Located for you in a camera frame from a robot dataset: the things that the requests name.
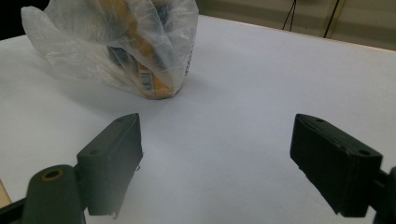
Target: barcode label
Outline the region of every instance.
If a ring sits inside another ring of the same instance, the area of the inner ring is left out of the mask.
[[[142,81],[143,88],[146,91],[153,90],[152,73],[149,70],[140,71],[140,80]]]

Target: clear plastic bag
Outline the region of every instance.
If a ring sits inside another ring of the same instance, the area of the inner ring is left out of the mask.
[[[35,49],[70,76],[161,99],[188,73],[198,8],[194,0],[51,0],[21,16]]]

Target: item inside plastic bag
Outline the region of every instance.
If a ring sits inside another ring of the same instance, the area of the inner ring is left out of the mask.
[[[194,0],[50,0],[21,9],[33,46],[73,77],[149,99],[174,96],[188,74],[198,22]]]

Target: table surface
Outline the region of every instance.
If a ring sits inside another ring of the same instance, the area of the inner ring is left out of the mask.
[[[145,157],[120,216],[88,223],[372,223],[336,216],[290,159],[294,116],[326,119],[395,165],[396,53],[200,17],[173,98],[67,77],[26,36],[0,41],[0,178],[13,201],[113,119],[139,113]]]

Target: wire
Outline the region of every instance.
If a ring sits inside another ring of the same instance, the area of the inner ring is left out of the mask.
[[[289,31],[291,31],[291,26],[293,25],[293,20],[294,20],[294,12],[295,12],[295,10],[296,10],[296,5],[297,5],[297,0],[294,0],[294,1],[293,1],[293,4],[291,5],[291,8],[290,8],[290,10],[289,10],[288,16],[286,17],[285,22],[283,23],[282,30],[285,30],[286,23],[288,22],[290,13],[292,12],[292,14],[291,14],[290,28],[289,28]]]

